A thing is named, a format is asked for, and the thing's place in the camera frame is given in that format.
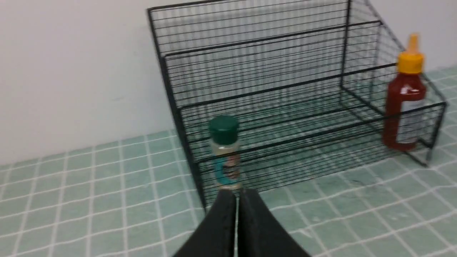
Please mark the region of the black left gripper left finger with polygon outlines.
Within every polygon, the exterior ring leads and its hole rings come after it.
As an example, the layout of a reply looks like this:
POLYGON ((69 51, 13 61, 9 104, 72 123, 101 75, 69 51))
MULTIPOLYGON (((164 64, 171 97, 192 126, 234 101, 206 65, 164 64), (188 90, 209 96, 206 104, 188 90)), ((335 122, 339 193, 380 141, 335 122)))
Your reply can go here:
POLYGON ((235 247, 236 197, 219 190, 210 210, 175 257, 233 257, 235 247))

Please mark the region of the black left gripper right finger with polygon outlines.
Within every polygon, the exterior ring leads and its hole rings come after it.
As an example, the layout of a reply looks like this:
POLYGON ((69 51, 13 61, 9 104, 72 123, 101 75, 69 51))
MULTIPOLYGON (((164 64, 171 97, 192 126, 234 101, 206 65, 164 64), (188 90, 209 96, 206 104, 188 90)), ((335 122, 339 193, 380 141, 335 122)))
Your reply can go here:
POLYGON ((254 189, 242 189, 238 207, 239 257, 309 257, 254 189))

